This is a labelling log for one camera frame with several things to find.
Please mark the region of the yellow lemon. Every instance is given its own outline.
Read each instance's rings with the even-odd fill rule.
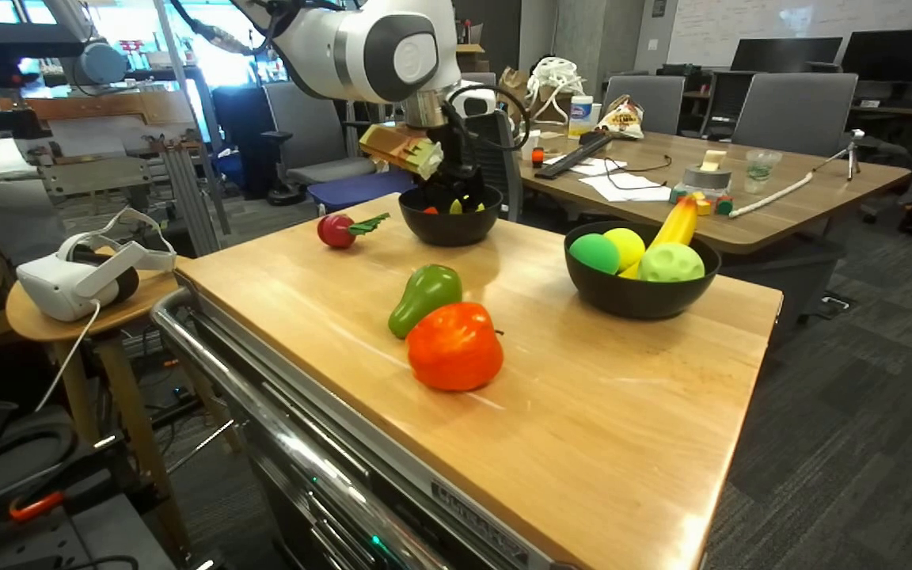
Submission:
[[[629,228],[609,228],[604,238],[615,245],[624,270],[641,267],[645,242]]]
[[[637,263],[629,263],[628,270],[620,270],[619,279],[634,279],[634,282],[641,282],[641,279],[643,279],[643,260],[637,260]]]

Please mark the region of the monitor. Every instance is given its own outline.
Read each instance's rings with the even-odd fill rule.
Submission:
[[[843,39],[741,39],[730,70],[803,72],[834,62]]]
[[[843,70],[871,81],[912,81],[912,28],[850,36]]]

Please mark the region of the wooden table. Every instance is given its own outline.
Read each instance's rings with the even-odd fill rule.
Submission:
[[[561,235],[497,223],[474,246],[424,246],[396,197],[349,213],[391,220],[354,251],[306,223],[188,260],[179,279],[558,556],[696,568],[778,290],[720,277],[685,318],[637,323],[580,302]],[[505,328],[481,392],[424,389],[387,328],[424,263],[454,267]]]
[[[121,327],[131,327],[131,323],[149,318],[152,303],[158,299],[170,295],[173,287],[178,287],[178,282],[170,274],[140,274],[135,295],[127,299],[124,303],[103,306],[102,318],[94,319],[94,327],[89,328],[89,343],[99,353],[102,369],[109,374],[109,389],[110,389],[113,409],[124,420],[127,444],[135,457],[140,475],[147,475],[163,497],[163,504],[158,504],[163,543],[170,554],[185,554],[190,547],[190,543],[185,532],[179,510],[173,504],[173,487],[170,487],[170,478],[165,469],[165,457],[155,446],[152,420],[149,420],[149,412],[144,406],[135,374],[133,374],[133,369],[124,356],[124,343],[118,336]],[[53,356],[56,365],[68,359],[80,328],[86,327],[86,319],[80,319],[80,323],[49,319],[19,282],[10,287],[7,319],[10,319],[16,336],[49,346],[49,353]],[[195,389],[198,402],[205,406],[205,412],[215,414],[215,420],[222,420],[224,412],[222,412],[222,406],[215,406],[208,383],[195,380],[193,374],[190,374],[190,380],[193,380],[193,389]],[[73,414],[73,427],[75,427],[80,439],[94,444],[102,438],[99,406],[89,392],[86,369],[80,359],[73,359],[69,369],[62,372],[62,389],[68,389],[69,414]]]
[[[546,145],[555,151],[569,148],[568,138],[555,135]],[[765,197],[768,191],[783,191],[808,175],[808,168],[816,168],[824,157],[816,154],[795,154],[783,151],[783,162],[775,164],[768,188],[761,192],[745,192],[745,151],[746,145],[726,145],[726,143],[705,143],[705,138],[685,138],[685,135],[663,135],[645,132],[643,143],[611,143],[604,154],[624,157],[629,168],[637,168],[643,178],[678,185],[685,168],[696,168],[704,162],[705,148],[728,148],[726,168],[734,171],[734,207]],[[563,200],[580,200],[586,207],[600,207],[609,217],[620,217],[643,224],[658,224],[667,213],[666,203],[609,203],[591,188],[586,188],[576,175],[561,175],[555,181],[533,178],[533,168],[523,164],[523,185],[542,192],[555,192]],[[906,185],[906,168],[887,168],[887,164],[862,164],[862,175],[856,181],[844,181],[844,162],[834,162],[816,171],[816,178],[802,188],[791,197],[783,197],[778,203],[746,213],[741,220],[700,220],[700,238],[705,238],[721,254],[757,254],[821,220],[829,220],[843,208],[857,207],[862,200],[893,191]]]

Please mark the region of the virtual reality headset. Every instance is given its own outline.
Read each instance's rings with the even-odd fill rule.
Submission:
[[[121,220],[147,223],[165,251],[109,238]],[[73,235],[53,254],[16,267],[16,279],[43,318],[81,319],[94,303],[110,306],[133,299],[140,287],[135,270],[170,274],[173,260],[178,254],[155,220],[121,208],[102,231]]]

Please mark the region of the plastic vegetable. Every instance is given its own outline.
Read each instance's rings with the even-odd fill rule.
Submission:
[[[391,217],[383,213],[383,217],[354,223],[350,217],[331,213],[320,220],[316,231],[329,251],[349,251],[357,242],[357,235],[371,235],[374,228],[379,228],[383,220]]]
[[[416,323],[442,306],[463,302],[463,279],[454,267],[421,267],[404,279],[401,299],[391,314],[391,332],[404,340]]]
[[[690,238],[696,235],[696,223],[700,223],[700,207],[694,197],[681,197],[666,224],[654,231],[652,245],[690,245]]]
[[[407,336],[404,356],[416,377],[442,392],[468,392],[490,383],[505,365],[490,314],[486,303],[442,303]]]

